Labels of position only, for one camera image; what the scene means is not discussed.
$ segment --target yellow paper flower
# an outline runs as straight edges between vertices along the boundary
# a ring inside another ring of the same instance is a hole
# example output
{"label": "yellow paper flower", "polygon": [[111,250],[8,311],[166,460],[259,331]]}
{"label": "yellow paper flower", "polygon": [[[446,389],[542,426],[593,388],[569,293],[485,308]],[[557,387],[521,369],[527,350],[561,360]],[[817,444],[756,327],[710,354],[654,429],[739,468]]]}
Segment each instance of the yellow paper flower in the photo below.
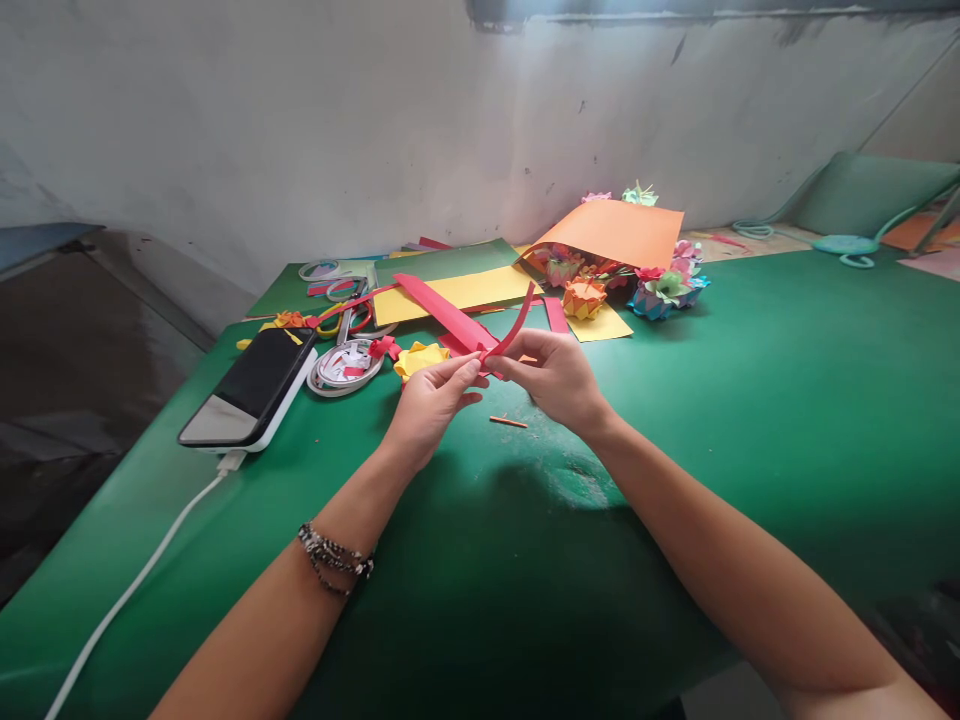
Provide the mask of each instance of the yellow paper flower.
{"label": "yellow paper flower", "polygon": [[397,375],[406,384],[410,376],[417,370],[422,370],[431,365],[439,365],[444,360],[450,359],[450,350],[440,347],[437,343],[424,345],[415,342],[409,350],[401,350],[397,361],[393,364],[393,369]]}

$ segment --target yellow paper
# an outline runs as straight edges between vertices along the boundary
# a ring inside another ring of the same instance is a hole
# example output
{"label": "yellow paper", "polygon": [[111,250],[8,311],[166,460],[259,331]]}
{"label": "yellow paper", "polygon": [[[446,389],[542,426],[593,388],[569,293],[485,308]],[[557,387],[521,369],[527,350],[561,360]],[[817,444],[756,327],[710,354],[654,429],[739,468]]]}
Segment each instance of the yellow paper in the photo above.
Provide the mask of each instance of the yellow paper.
{"label": "yellow paper", "polygon": [[[521,298],[527,294],[527,287],[531,282],[533,278],[522,268],[508,265],[473,275],[430,280],[427,285],[463,310],[475,305]],[[543,290],[538,286],[534,293],[540,295]],[[378,325],[389,325],[429,315],[403,288],[380,293],[373,298],[373,308],[377,314]]]}
{"label": "yellow paper", "polygon": [[633,335],[633,328],[627,325],[608,303],[603,304],[594,320],[578,320],[568,315],[567,323],[569,323],[570,329],[573,330],[573,334],[577,336],[577,340],[580,342],[610,340],[615,337]]}
{"label": "yellow paper", "polygon": [[431,365],[439,365],[445,360],[450,359],[450,350],[440,347],[437,343],[424,345],[421,342],[414,342],[409,350],[401,350],[397,356],[397,361],[393,364],[400,379],[406,383],[417,370],[423,370]]}

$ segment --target orange paper flower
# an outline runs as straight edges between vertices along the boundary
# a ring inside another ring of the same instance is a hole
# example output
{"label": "orange paper flower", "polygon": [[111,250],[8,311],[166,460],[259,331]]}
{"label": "orange paper flower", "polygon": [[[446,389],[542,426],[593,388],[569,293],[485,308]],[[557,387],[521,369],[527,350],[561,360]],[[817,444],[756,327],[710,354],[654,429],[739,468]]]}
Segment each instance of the orange paper flower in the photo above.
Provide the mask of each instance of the orange paper flower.
{"label": "orange paper flower", "polygon": [[578,277],[564,286],[563,311],[569,317],[593,320],[607,299],[603,283],[590,278]]}

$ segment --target red paper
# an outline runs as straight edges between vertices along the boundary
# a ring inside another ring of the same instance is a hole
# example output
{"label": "red paper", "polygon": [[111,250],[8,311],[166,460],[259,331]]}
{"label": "red paper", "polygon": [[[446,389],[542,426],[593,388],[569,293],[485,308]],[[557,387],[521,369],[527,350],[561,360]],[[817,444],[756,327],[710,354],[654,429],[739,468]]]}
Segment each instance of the red paper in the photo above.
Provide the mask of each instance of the red paper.
{"label": "red paper", "polygon": [[465,348],[492,349],[497,339],[487,329],[456,305],[413,275],[397,273],[393,276],[399,285],[428,313],[433,315]]}
{"label": "red paper", "polygon": [[570,332],[570,326],[567,325],[567,315],[563,312],[563,303],[560,298],[544,298],[543,306],[547,309],[547,322],[550,323],[550,331],[561,334]]}
{"label": "red paper", "polygon": [[425,238],[422,235],[420,236],[420,245],[426,245],[427,247],[432,247],[434,250],[453,250],[453,245],[447,245],[442,243],[439,240],[431,240],[430,238]]}
{"label": "red paper", "polygon": [[520,332],[520,328],[523,327],[523,321],[527,319],[527,313],[530,312],[530,303],[533,302],[533,291],[536,289],[535,283],[530,283],[530,286],[527,288],[527,296],[523,299],[523,306],[520,308],[520,313],[517,315],[517,321],[513,324],[513,327],[510,328],[510,332],[507,333],[507,336],[497,343],[497,346],[493,350],[480,353],[480,367],[483,367],[483,363],[491,355],[500,355],[510,347],[510,343],[513,342],[513,339],[517,336],[517,333]]}

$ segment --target charging cable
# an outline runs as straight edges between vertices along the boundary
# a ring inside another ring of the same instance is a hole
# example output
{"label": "charging cable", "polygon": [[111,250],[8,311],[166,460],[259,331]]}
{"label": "charging cable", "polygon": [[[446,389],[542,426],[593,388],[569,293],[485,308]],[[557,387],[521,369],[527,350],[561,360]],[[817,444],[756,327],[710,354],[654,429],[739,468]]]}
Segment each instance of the charging cable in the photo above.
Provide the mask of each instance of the charging cable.
{"label": "charging cable", "polygon": [[123,609],[123,606],[127,604],[127,600],[131,598],[131,596],[137,591],[137,588],[139,588],[146,579],[147,575],[150,574],[150,571],[153,570],[154,566],[157,564],[157,561],[160,560],[160,556],[163,555],[164,551],[167,549],[167,546],[170,545],[170,541],[173,540],[173,536],[177,534],[177,530],[180,529],[183,521],[186,519],[187,515],[190,514],[190,511],[193,510],[193,508],[195,508],[197,504],[208,494],[210,494],[210,491],[219,485],[221,480],[240,467],[240,464],[243,462],[243,459],[246,456],[247,453],[244,450],[231,450],[224,455],[217,464],[217,477],[213,479],[213,482],[197,493],[197,496],[188,502],[187,506],[180,511],[177,519],[173,521],[173,525],[171,525],[170,529],[167,530],[167,534],[163,536],[163,540],[161,540],[160,544],[157,545],[157,549],[153,551],[153,555],[151,555],[150,559],[147,560],[147,564],[143,566],[140,574],[137,575],[134,581],[130,583],[130,587],[124,591],[123,595],[120,596],[120,599],[114,603],[112,608],[110,608],[110,612],[103,616],[103,620],[101,620],[100,624],[97,625],[97,629],[93,631],[93,634],[87,640],[87,644],[83,646],[83,650],[80,651],[77,659],[74,660],[73,667],[70,668],[70,672],[67,674],[66,680],[64,680],[63,685],[60,686],[60,691],[57,693],[57,697],[54,698],[53,704],[50,706],[50,709],[44,716],[44,720],[54,720],[54,718],[60,714],[60,709],[66,702],[67,697],[70,695],[70,691],[73,689],[74,683],[77,682],[77,678],[80,676],[83,666],[86,665],[87,660],[90,659],[93,649],[97,646],[97,643],[100,642],[100,638],[103,637],[103,634],[107,631],[110,623],[113,622],[113,619],[117,616],[117,613],[119,613]]}

